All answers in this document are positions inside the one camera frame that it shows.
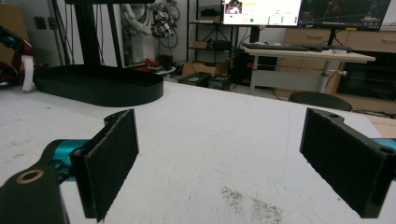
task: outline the electronic device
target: electronic device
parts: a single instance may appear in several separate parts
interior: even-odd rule
[[[210,73],[197,72],[181,78],[178,83],[207,88],[210,77],[212,77]]]
[[[297,26],[301,0],[221,0],[221,21],[227,25]]]
[[[308,48],[299,46],[279,46],[279,45],[264,45],[258,43],[242,43],[248,49],[274,49],[274,50],[291,50],[291,51],[308,51]]]
[[[379,31],[390,0],[303,0],[298,25]]]
[[[215,74],[213,77],[209,79],[209,89],[221,90],[221,91],[230,91],[231,80],[230,75],[225,74]]]
[[[329,50],[329,49],[345,50],[347,53],[352,52],[352,47],[340,46],[340,45],[292,44],[292,46],[306,48],[309,49],[310,51],[315,51],[314,49],[317,49],[318,52],[322,52],[323,50]]]

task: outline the dirt stain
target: dirt stain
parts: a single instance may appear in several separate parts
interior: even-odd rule
[[[265,203],[258,199],[253,200],[253,214],[252,219],[255,223],[282,223],[282,210],[278,207]]]
[[[221,188],[221,194],[227,205],[230,206],[230,208],[233,209],[237,215],[244,215],[242,206],[242,200],[244,199],[244,196],[241,193],[238,191],[233,191],[227,187],[223,187]]]
[[[248,210],[251,223],[265,223],[265,224],[281,224],[282,223],[282,209],[263,202],[257,198],[244,196],[228,187],[221,188],[221,194],[226,204],[239,216],[244,216],[244,205],[248,205]]]

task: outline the white table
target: white table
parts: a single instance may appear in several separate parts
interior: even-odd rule
[[[55,139],[90,139],[125,108],[0,89],[0,183]],[[135,108],[140,146],[106,223],[394,223],[396,185],[379,219],[360,217],[299,152],[305,105],[164,83]],[[369,137],[365,117],[337,112]],[[76,183],[61,185],[71,223],[86,219]]]
[[[245,49],[245,52],[250,55],[254,55],[253,72],[250,80],[250,95],[253,94],[256,86],[324,92],[327,80],[329,79],[331,62],[336,61],[345,63],[367,63],[369,61],[375,61],[374,57],[358,53],[333,53],[331,50],[314,52]],[[323,66],[320,76],[300,73],[286,73],[279,71],[263,71],[257,69],[259,56],[322,60],[325,61],[325,64]]]

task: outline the cabinet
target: cabinet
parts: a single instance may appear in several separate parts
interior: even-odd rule
[[[288,29],[285,38],[285,45],[294,43],[310,43],[310,44],[326,44],[329,38],[329,30],[321,29]],[[340,31],[336,35],[339,43],[350,46],[358,53],[360,51],[371,52],[396,52],[396,32],[381,31],[381,32],[363,32],[363,31]],[[319,76],[320,70],[324,62],[308,61],[299,59],[284,59],[282,60],[279,70],[285,72],[298,72],[305,74],[312,74]],[[332,63],[331,69],[344,70],[343,63]],[[382,111],[389,114],[396,113],[396,101],[383,100],[372,97],[364,97],[352,94],[345,94],[338,92],[342,77],[334,76],[328,83],[326,93],[340,97],[356,109],[365,109],[371,111]],[[276,90],[279,96],[289,97],[291,93],[296,90]]]
[[[186,62],[198,59],[218,63],[231,57],[234,53],[237,45],[238,27],[219,23],[219,16],[213,17],[216,22],[208,21],[212,18],[201,20],[201,10],[207,8],[220,11],[220,4],[201,6],[199,0],[188,0],[187,2]],[[214,41],[228,41],[229,45],[225,45],[226,48],[213,48]]]

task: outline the keyboard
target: keyboard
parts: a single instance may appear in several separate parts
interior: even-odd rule
[[[346,50],[347,53],[352,52],[352,47],[340,46],[340,45],[293,44],[292,46],[306,48],[313,51],[340,49],[340,50]]]
[[[273,50],[291,50],[291,51],[308,51],[308,49],[297,46],[276,46],[276,45],[265,45],[258,43],[242,43],[248,49],[273,49]]]

